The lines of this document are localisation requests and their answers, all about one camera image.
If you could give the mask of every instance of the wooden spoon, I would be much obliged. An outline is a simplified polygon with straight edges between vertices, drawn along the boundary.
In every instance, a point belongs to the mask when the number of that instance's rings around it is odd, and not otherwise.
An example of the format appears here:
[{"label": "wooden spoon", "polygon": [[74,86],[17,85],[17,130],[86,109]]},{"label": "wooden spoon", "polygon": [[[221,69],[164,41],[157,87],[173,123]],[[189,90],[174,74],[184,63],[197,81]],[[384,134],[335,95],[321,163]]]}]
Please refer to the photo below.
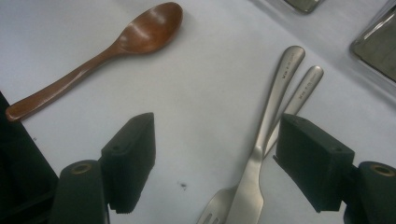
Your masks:
[{"label": "wooden spoon", "polygon": [[43,90],[9,106],[6,110],[8,120],[25,118],[55,101],[109,59],[121,55],[150,53],[162,48],[175,37],[182,20],[182,8],[176,3],[152,7],[131,21],[117,40],[103,52]]}]

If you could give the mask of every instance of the white table surface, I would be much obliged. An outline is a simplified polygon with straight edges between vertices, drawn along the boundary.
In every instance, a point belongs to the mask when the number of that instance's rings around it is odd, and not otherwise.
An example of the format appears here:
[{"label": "white table surface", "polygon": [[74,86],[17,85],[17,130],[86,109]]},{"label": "white table surface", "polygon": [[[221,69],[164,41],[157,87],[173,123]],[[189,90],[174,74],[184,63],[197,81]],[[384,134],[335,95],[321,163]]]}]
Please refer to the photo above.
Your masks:
[{"label": "white table surface", "polygon": [[[354,164],[396,166],[396,87],[348,52],[386,0],[328,0],[308,16],[276,0],[177,1],[177,38],[117,59],[22,123],[59,174],[100,150],[131,117],[154,112],[157,159],[136,209],[111,223],[196,223],[211,197],[235,185],[253,145],[283,50],[305,48],[293,88],[311,65],[325,71],[299,115],[355,150]],[[0,91],[13,104],[109,46],[156,0],[0,3]],[[260,223],[343,223],[317,214],[270,157],[262,166]]]}]

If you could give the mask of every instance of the metal utensil handle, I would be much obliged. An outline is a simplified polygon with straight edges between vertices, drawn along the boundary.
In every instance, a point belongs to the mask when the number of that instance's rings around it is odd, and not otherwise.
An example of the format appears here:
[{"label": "metal utensil handle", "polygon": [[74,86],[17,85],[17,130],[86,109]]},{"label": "metal utensil handle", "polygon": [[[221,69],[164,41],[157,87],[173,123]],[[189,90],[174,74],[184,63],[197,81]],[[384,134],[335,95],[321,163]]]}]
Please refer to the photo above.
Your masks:
[{"label": "metal utensil handle", "polygon": [[[306,72],[304,79],[300,82],[297,90],[290,98],[288,105],[283,113],[296,115],[303,107],[305,101],[309,98],[315,87],[319,84],[323,77],[323,69],[319,66],[312,66]],[[267,147],[264,151],[264,158],[274,146],[279,133],[279,120],[276,123],[274,130],[268,140]]]},{"label": "metal utensil handle", "polygon": [[298,46],[287,48],[282,55],[276,69],[275,81],[265,107],[256,144],[233,198],[230,213],[225,222],[227,224],[252,224],[259,220],[264,204],[259,182],[263,150],[286,88],[304,56],[304,49]]}]

